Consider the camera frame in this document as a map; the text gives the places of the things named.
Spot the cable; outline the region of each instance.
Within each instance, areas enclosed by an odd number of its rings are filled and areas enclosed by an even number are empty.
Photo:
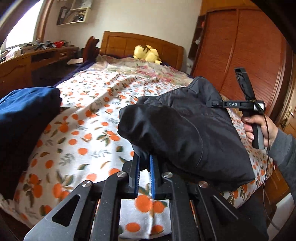
[[[270,221],[270,223],[272,224],[272,226],[274,226],[274,228],[278,231],[280,231],[281,229],[270,219],[270,217],[268,216],[267,214],[267,211],[266,211],[266,207],[265,207],[265,202],[264,202],[264,190],[265,190],[265,182],[266,182],[266,178],[267,178],[267,170],[268,170],[268,165],[269,165],[269,150],[270,150],[270,143],[269,143],[269,130],[268,130],[268,124],[267,124],[267,120],[266,120],[266,117],[265,117],[265,114],[264,114],[264,111],[263,109],[261,108],[261,106],[257,103],[257,101],[254,101],[254,104],[255,106],[257,107],[258,110],[260,110],[260,112],[263,114],[263,117],[264,117],[264,121],[265,121],[265,124],[266,124],[266,130],[267,130],[267,142],[268,142],[268,145],[267,145],[267,162],[266,162],[266,170],[265,170],[265,174],[264,174],[264,183],[263,183],[263,206],[264,206],[264,211],[265,211],[265,214],[268,218],[268,220]]]

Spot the orange print bedsheet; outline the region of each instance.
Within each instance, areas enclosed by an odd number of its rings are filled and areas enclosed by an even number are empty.
[[[82,181],[103,181],[121,170],[123,163],[132,159],[133,149],[117,133],[119,110],[135,104],[140,96],[160,95],[191,81],[185,73],[167,66],[99,56],[93,66],[57,86],[63,98],[62,112],[40,136],[14,200],[2,199],[2,208],[33,227]],[[222,193],[239,207],[262,185],[266,155],[251,147],[240,117],[228,111],[256,176],[238,190]],[[120,237],[134,239],[171,232],[168,201],[151,198],[150,175],[146,170],[140,174],[138,198],[122,201],[119,231]]]

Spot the black metal frame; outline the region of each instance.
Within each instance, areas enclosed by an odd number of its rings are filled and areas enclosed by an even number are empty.
[[[82,182],[27,233],[24,241],[118,240],[121,199],[137,197],[139,161],[135,154],[132,161],[124,163],[122,171],[106,181]],[[150,157],[150,167],[152,196],[156,200],[169,199],[172,240],[263,239],[263,235],[205,181],[187,183],[155,156]],[[98,200],[100,205],[95,217]]]

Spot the stuffed toy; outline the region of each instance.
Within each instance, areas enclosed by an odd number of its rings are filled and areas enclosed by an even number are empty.
[[[135,47],[134,56],[135,59],[146,60],[148,62],[154,62],[157,64],[162,63],[159,58],[158,52],[156,49],[152,48],[150,45],[138,45]]]

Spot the person's hand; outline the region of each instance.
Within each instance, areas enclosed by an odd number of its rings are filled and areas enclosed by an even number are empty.
[[[268,131],[269,131],[269,145],[272,146],[276,138],[276,135],[278,133],[278,128],[268,116],[265,116],[265,118],[267,120]],[[246,132],[247,140],[249,142],[252,142],[254,140],[253,128],[251,124],[253,123],[259,124],[261,126],[262,134],[264,137],[264,146],[268,147],[267,128],[266,128],[266,123],[263,115],[253,115],[251,117],[243,116],[242,122],[244,123],[244,130]]]

